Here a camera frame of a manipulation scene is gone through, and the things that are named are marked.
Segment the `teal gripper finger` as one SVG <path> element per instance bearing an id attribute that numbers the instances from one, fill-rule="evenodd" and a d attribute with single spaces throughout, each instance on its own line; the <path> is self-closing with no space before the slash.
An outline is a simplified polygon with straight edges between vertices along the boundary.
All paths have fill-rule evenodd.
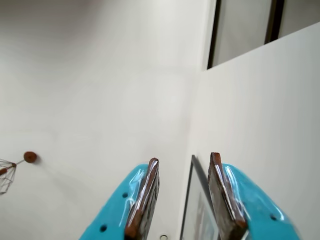
<path id="1" fill-rule="evenodd" d="M 274 201 L 237 167 L 210 154 L 208 188 L 221 240 L 298 240 L 299 232 Z"/>
<path id="2" fill-rule="evenodd" d="M 81 240 L 146 240 L 160 188 L 159 160 L 137 165 L 116 188 Z"/>

